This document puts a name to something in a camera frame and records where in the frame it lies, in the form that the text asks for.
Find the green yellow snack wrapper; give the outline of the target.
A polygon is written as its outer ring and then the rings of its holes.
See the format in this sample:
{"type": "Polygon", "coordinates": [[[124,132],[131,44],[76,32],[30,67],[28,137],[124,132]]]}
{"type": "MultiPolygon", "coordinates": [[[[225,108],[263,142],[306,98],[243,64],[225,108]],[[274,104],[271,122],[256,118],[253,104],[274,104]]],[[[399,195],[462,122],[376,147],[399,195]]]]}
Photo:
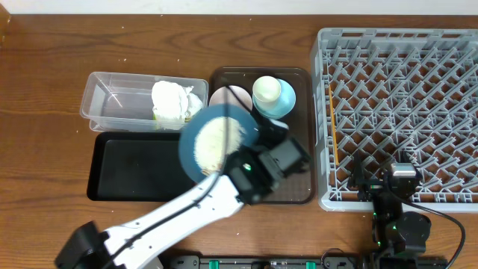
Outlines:
{"type": "Polygon", "coordinates": [[[185,124],[185,123],[190,122],[191,117],[173,119],[173,118],[160,117],[160,116],[154,114],[153,115],[153,120],[155,120],[155,121],[157,121],[161,124],[185,124]]]}

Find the white napkin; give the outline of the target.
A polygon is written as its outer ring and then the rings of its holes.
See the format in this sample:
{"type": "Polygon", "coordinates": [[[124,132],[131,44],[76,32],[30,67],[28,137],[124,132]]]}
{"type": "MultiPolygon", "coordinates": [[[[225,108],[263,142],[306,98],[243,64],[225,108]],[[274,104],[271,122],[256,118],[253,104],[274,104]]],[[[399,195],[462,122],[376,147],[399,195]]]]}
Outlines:
{"type": "MultiPolygon", "coordinates": [[[[180,84],[169,81],[156,82],[152,88],[153,115],[166,118],[186,118],[191,119],[202,110],[205,105],[203,101],[194,93],[193,86],[183,87],[180,84]]],[[[156,126],[159,129],[179,130],[184,124],[161,124],[157,121],[156,126]]]]}

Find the dark blue plate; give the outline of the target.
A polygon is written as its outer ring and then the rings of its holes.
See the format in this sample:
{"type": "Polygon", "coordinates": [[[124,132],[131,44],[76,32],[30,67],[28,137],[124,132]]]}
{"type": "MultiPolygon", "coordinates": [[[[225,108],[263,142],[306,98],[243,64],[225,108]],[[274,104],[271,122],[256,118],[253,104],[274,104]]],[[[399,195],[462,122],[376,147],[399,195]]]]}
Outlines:
{"type": "Polygon", "coordinates": [[[206,178],[196,163],[194,158],[195,138],[202,127],[210,120],[223,117],[225,107],[229,110],[229,117],[237,120],[245,129],[243,133],[244,146],[253,145],[258,139],[258,124],[252,115],[244,109],[235,105],[212,105],[202,109],[197,115],[183,128],[179,139],[179,159],[183,170],[195,182],[200,183],[206,178]]]}

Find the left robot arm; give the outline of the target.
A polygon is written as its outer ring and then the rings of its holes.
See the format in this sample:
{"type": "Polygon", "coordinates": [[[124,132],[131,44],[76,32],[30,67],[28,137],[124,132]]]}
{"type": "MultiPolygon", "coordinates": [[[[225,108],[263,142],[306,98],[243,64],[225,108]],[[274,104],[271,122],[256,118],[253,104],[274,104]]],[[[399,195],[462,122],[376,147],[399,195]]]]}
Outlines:
{"type": "Polygon", "coordinates": [[[78,227],[55,259],[57,268],[144,268],[180,240],[254,205],[310,157],[292,137],[259,141],[258,130],[203,128],[193,135],[193,162],[210,174],[186,193],[130,222],[99,232],[78,227]]]}

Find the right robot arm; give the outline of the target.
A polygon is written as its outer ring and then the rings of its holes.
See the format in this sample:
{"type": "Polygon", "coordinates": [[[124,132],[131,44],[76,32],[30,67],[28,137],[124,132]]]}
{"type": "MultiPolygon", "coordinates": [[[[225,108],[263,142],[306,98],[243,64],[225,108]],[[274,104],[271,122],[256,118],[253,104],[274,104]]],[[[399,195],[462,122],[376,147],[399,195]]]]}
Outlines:
{"type": "Polygon", "coordinates": [[[364,254],[360,268],[417,268],[425,253],[431,220],[415,211],[404,211],[403,203],[420,183],[422,175],[410,163],[389,164],[378,179],[365,175],[360,155],[353,155],[348,186],[358,189],[361,201],[373,205],[372,236],[378,250],[364,254]]]}

